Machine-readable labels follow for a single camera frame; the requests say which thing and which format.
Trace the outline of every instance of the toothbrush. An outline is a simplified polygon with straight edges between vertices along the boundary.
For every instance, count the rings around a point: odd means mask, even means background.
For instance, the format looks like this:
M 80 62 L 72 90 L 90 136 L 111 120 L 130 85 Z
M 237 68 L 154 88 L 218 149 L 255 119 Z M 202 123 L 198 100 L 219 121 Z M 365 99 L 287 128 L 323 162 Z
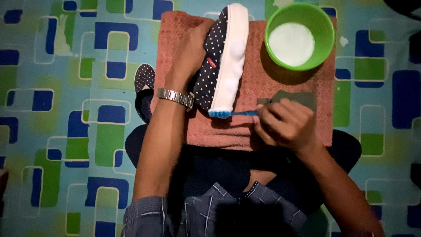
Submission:
M 219 111 L 210 111 L 209 116 L 210 117 L 218 117 L 220 119 L 227 119 L 234 115 L 245 115 L 245 116 L 257 116 L 257 110 L 248 110 L 243 112 L 229 112 L 226 110 L 219 110 Z

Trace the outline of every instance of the plastic bowl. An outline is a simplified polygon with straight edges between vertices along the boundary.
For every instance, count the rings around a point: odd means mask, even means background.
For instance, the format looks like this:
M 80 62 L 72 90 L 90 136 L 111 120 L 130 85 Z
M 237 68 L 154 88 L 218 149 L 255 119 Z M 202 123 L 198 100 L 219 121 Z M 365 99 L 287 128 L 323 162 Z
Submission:
M 290 66 L 280 61 L 272 52 L 269 45 L 271 32 L 279 25 L 296 22 L 306 26 L 314 37 L 314 51 L 312 56 L 300 66 Z M 306 71 L 322 64 L 329 56 L 335 44 L 335 28 L 330 17 L 319 7 L 309 3 L 291 3 L 278 9 L 269 18 L 265 31 L 265 44 L 271 59 L 286 69 Z

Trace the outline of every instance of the dark pants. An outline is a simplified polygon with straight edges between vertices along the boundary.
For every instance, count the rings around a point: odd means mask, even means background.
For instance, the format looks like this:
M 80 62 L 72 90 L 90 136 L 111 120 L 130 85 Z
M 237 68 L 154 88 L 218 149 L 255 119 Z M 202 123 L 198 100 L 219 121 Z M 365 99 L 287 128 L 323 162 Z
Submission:
M 147 124 L 127 137 L 126 152 L 137 167 Z M 349 173 L 361 156 L 361 145 L 351 135 L 333 131 L 332 147 L 327 148 L 335 161 Z M 218 182 L 232 196 L 240 196 L 250 180 L 250 169 L 277 174 L 267 187 L 309 215 L 324 202 L 319 186 L 309 170 L 289 150 L 234 151 L 184 145 L 171 179 L 168 200 L 182 202 L 184 197 L 201 196 Z

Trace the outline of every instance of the white liquid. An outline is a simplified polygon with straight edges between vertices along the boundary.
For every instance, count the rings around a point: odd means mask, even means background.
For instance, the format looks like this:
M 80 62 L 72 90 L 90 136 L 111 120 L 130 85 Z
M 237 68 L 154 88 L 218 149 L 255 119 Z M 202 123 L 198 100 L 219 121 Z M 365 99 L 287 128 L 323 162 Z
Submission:
M 277 26 L 269 36 L 269 45 L 275 56 L 283 63 L 297 67 L 309 60 L 314 51 L 311 31 L 299 23 Z

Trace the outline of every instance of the metal watch bracelet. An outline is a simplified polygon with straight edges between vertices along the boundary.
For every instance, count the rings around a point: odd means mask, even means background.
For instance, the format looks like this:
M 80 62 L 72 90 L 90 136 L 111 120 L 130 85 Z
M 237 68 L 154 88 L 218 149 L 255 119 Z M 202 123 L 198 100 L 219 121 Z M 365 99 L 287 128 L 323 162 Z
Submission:
M 195 102 L 195 95 L 191 92 L 189 94 L 183 94 L 183 93 L 178 93 L 172 90 L 167 90 L 165 88 L 158 88 L 157 96 L 160 99 L 172 100 L 174 102 L 177 102 L 186 106 L 187 112 L 192 110 L 193 103 Z

